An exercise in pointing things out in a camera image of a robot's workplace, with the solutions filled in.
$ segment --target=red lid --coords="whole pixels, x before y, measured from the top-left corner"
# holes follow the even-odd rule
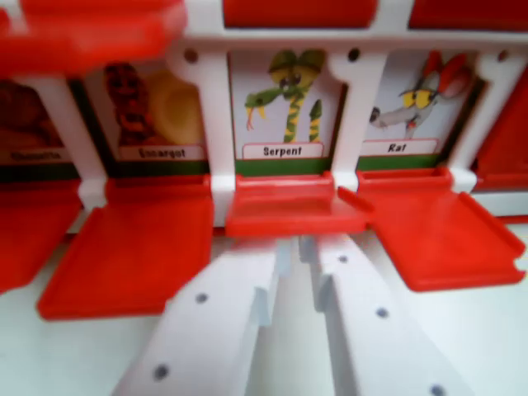
[[[113,181],[108,199],[90,214],[40,298],[44,318],[160,314],[209,263],[208,178]]]
[[[81,209],[78,184],[0,185],[0,292],[27,285],[46,263]]]
[[[528,69],[477,154],[475,190],[528,189]]]
[[[224,0],[226,27],[368,27],[377,0]]]
[[[409,27],[528,31],[525,0],[414,0]]]
[[[358,172],[373,227],[415,291],[516,283],[524,244],[468,194],[450,191],[445,169]]]
[[[0,30],[2,77],[83,73],[112,60],[152,58],[186,24],[182,0],[25,0],[22,7],[27,31]]]
[[[280,237],[359,233],[372,207],[324,176],[239,177],[225,230],[228,236]]]

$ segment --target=red plastic tray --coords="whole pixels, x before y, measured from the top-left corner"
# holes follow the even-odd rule
[[[358,172],[373,227],[415,291],[516,283],[524,244],[468,194],[450,191],[445,169]]]
[[[528,190],[528,68],[478,151],[475,191]]]
[[[239,177],[225,233],[232,237],[359,233],[372,206],[332,176]]]
[[[0,293],[30,283],[77,217],[78,181],[0,186]]]
[[[528,31],[524,0],[414,0],[409,26],[417,29]]]
[[[108,188],[40,298],[47,319],[160,314],[207,265],[213,233],[208,179],[165,177]]]
[[[224,0],[226,27],[368,27],[377,0]]]

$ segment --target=white surface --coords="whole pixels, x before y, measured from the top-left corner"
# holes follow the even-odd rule
[[[475,192],[471,196],[494,216],[528,215],[528,191]]]
[[[473,394],[392,296],[347,235],[318,237],[309,258],[314,298],[325,313],[337,396]]]
[[[106,204],[106,171],[64,78],[21,78],[40,96],[81,177],[79,198],[88,211]]]
[[[212,261],[172,299],[113,394],[244,395],[257,330],[271,321],[276,278],[290,266],[289,246],[278,248],[246,240]],[[155,379],[160,365],[167,376]]]
[[[528,225],[509,227],[528,243]],[[524,396],[528,389],[528,281],[492,288],[415,293],[409,290],[372,233],[356,238],[389,283],[477,396]],[[517,260],[528,269],[528,255]]]
[[[510,227],[528,243],[528,225]],[[528,282],[487,289],[414,293],[371,233],[355,238],[477,396],[525,396],[528,389]],[[215,244],[214,256],[229,241]],[[35,302],[64,253],[35,281],[0,295],[0,394],[108,395],[150,338],[156,318],[46,323]],[[528,256],[517,261],[528,269]],[[262,330],[247,396],[332,394],[324,319],[313,310],[309,266],[294,263],[279,285],[274,325]]]
[[[246,396],[334,395],[324,315],[312,300],[309,264],[294,259],[279,282],[273,323],[259,330]]]

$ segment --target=cartoon snake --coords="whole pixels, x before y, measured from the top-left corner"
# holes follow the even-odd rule
[[[319,49],[308,49],[299,57],[292,50],[283,50],[276,54],[268,69],[271,80],[276,86],[247,95],[246,103],[244,104],[247,111],[247,130],[253,129],[252,114],[255,109],[265,119],[264,106],[273,102],[277,97],[283,96],[290,101],[284,143],[295,142],[300,109],[315,78],[321,73],[323,64],[324,52]],[[323,105],[321,100],[318,99],[309,113],[310,142],[319,141],[319,123],[322,114]]]

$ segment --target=name label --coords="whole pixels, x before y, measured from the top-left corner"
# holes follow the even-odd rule
[[[292,144],[246,144],[243,159],[287,159],[320,158],[323,145],[320,143]]]
[[[200,161],[205,150],[198,145],[185,146],[121,146],[120,159],[125,161]]]
[[[361,156],[432,154],[437,139],[366,140],[361,146]]]
[[[69,162],[70,157],[65,148],[31,148],[0,152],[2,165]]]

